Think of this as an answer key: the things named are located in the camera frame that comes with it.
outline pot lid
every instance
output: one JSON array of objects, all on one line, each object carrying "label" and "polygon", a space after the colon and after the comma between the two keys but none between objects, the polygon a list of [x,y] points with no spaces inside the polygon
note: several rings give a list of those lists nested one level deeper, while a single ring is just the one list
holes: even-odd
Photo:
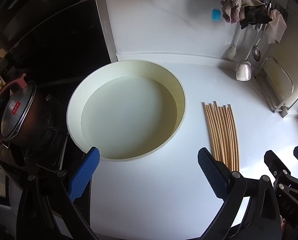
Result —
[{"label": "pot lid", "polygon": [[1,137],[3,140],[9,141],[18,134],[35,94],[36,84],[29,81],[27,87],[18,89],[10,96],[1,119]]}]

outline hanging utensil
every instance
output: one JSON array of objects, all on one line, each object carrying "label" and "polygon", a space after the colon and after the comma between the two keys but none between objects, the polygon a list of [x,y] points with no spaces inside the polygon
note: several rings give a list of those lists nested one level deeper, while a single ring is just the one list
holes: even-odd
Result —
[{"label": "hanging utensil", "polygon": [[240,34],[241,34],[241,27],[240,24],[237,23],[236,25],[236,30],[233,35],[231,47],[228,50],[228,58],[231,59],[232,61],[234,60],[234,57],[236,56],[236,46],[238,45],[238,41],[240,39]]},{"label": "hanging utensil", "polygon": [[[271,3],[269,3],[268,6],[267,6],[267,11],[268,12],[270,10],[270,7],[271,7]],[[258,47],[258,44],[259,44],[260,40],[262,39],[262,37],[264,35],[264,32],[267,29],[267,27],[268,27],[268,24],[265,24],[264,26],[263,26],[263,24],[261,24],[260,29],[262,29],[262,33],[261,33],[260,39],[258,39],[257,43],[252,48],[252,56],[253,56],[253,58],[256,62],[259,62],[260,59],[261,59],[261,52],[260,52],[260,49]]]},{"label": "hanging utensil", "polygon": [[257,28],[256,36],[254,38],[254,41],[251,45],[251,48],[250,48],[247,56],[238,65],[238,68],[236,70],[236,79],[239,81],[248,81],[251,78],[251,63],[247,59],[252,51],[255,41],[257,40],[257,36],[258,36],[259,32],[260,32],[260,29]]}]

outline dish towel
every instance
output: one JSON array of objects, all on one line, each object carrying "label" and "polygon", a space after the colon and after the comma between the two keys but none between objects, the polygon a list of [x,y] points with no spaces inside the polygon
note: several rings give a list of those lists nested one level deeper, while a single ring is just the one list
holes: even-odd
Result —
[{"label": "dish towel", "polygon": [[275,43],[276,41],[280,42],[282,35],[287,28],[281,13],[277,9],[271,10],[270,17],[272,18],[272,22],[269,22],[266,29],[269,44]]},{"label": "dish towel", "polygon": [[260,0],[220,0],[222,4],[223,17],[227,23],[236,23],[245,18],[245,8],[248,6],[259,6]]},{"label": "dish towel", "polygon": [[236,23],[240,20],[241,0],[220,0],[222,4],[223,18],[227,23]]},{"label": "dish towel", "polygon": [[239,19],[240,21],[243,20],[245,18],[245,8],[247,6],[258,6],[258,5],[262,5],[264,4],[263,2],[261,2],[260,0],[241,0],[241,9],[240,9],[240,13],[239,13]]},{"label": "dish towel", "polygon": [[241,29],[249,24],[267,24],[272,21],[264,4],[258,6],[247,6],[244,12],[245,18],[240,21]]}]

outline large white bowl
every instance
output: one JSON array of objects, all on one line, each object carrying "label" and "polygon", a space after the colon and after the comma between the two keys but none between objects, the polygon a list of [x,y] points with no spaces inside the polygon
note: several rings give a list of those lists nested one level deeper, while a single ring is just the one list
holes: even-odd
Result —
[{"label": "large white bowl", "polygon": [[163,147],[179,129],[185,94],[164,67],[141,60],[106,65],[87,76],[67,110],[71,138],[85,153],[126,161]]}]

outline red label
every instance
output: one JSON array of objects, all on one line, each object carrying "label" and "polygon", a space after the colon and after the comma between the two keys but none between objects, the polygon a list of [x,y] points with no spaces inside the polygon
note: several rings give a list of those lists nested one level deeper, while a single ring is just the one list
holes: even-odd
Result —
[{"label": "red label", "polygon": [[21,106],[21,103],[18,101],[18,102],[15,104],[15,106],[13,107],[11,113],[12,113],[13,115],[16,115],[16,113],[18,112],[18,109],[19,109],[20,106]]}]

